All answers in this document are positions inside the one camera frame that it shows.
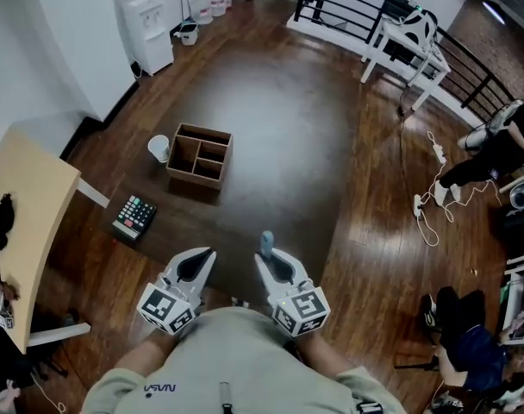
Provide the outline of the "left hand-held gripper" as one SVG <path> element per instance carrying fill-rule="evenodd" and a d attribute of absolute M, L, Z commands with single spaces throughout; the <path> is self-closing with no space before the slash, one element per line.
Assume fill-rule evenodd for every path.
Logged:
<path fill-rule="evenodd" d="M 155 328 L 176 335 L 197 317 L 201 305 L 200 293 L 215 264 L 216 251 L 211 248 L 191 248 L 176 254 L 165 268 L 165 276 L 148 283 L 136 310 Z M 172 283 L 170 280 L 189 280 Z"/>

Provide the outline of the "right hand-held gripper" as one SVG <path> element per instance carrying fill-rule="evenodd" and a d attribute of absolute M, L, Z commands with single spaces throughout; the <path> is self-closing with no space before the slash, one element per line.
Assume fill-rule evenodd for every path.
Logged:
<path fill-rule="evenodd" d="M 278 248 L 269 259 L 262 254 L 255 254 L 254 259 L 277 326 L 290 337 L 320 329 L 331 310 L 322 288 L 309 279 L 302 262 Z"/>

